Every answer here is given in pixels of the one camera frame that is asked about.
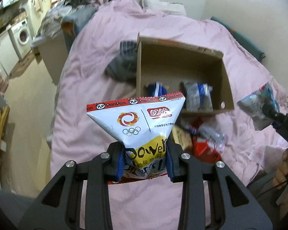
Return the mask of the right hand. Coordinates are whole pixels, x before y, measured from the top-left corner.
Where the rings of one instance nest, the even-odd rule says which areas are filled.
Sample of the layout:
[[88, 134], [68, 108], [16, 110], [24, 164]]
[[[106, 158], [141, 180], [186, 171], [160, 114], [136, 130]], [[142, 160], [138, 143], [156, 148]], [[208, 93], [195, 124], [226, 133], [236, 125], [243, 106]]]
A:
[[[286, 175], [288, 173], [288, 149], [286, 149], [282, 155], [281, 162], [276, 169], [275, 177], [273, 178], [273, 186], [277, 186], [282, 183], [281, 186], [278, 186], [277, 189], [281, 189], [285, 186], [284, 181], [286, 180]], [[280, 219], [282, 219], [288, 213], [288, 193], [283, 199], [280, 206]]]

